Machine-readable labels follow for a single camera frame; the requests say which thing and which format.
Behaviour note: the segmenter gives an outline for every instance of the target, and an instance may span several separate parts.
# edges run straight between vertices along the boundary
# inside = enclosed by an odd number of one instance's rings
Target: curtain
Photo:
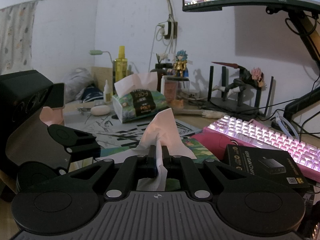
[[[0,9],[0,74],[30,70],[33,20],[38,1]]]

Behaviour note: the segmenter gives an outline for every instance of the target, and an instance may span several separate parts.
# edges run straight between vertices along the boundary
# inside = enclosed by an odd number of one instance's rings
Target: figurine with pink hair
[[[235,93],[239,93],[247,88],[247,85],[251,85],[254,88],[262,88],[264,86],[263,73],[260,68],[254,68],[251,71],[239,66],[235,63],[213,62],[215,64],[233,67],[240,70],[240,77],[235,78],[233,83],[226,87],[215,86],[212,91],[220,90],[224,93],[223,100],[229,98]]]

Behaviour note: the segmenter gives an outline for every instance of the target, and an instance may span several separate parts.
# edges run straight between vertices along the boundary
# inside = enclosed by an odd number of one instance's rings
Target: white wall
[[[193,65],[188,65],[191,84],[202,90],[204,96],[211,61],[238,63],[248,69],[260,67],[267,88],[273,75],[276,80],[273,104],[298,98],[311,90],[319,70],[300,38],[286,27],[284,12],[268,15],[262,6],[239,6],[190,13],[182,11],[182,0],[172,1],[179,25],[177,50],[187,50],[188,59],[193,61]],[[132,69],[146,72],[155,26],[167,18],[165,0],[98,0],[95,48],[109,50],[115,58],[118,46],[125,45]],[[164,52],[164,48],[162,42],[156,41],[154,54]],[[95,65],[106,64],[107,55],[95,57]],[[230,69],[229,74],[233,73],[236,71]],[[220,77],[221,68],[217,66],[214,84],[221,82]],[[261,106],[265,106],[267,96],[268,91],[263,92]],[[296,121],[302,123],[319,110],[319,106],[314,107]],[[320,131],[318,127],[320,116],[305,126],[310,132]]]
[[[0,8],[29,0],[0,0]],[[45,0],[36,8],[32,66],[53,82],[68,71],[89,67],[94,59],[97,0]]]

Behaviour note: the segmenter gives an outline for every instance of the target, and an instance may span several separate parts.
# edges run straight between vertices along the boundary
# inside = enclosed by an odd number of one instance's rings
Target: figurine with blue hair
[[[183,78],[184,72],[187,68],[187,58],[188,54],[185,50],[179,50],[176,55],[176,62],[173,63],[173,68],[175,70],[175,76],[178,76],[180,73],[180,77]]]

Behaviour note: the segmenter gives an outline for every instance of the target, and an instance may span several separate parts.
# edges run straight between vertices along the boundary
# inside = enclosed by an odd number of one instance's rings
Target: black charger box
[[[306,178],[287,151],[228,144],[223,162],[290,187],[299,193],[309,189]]]

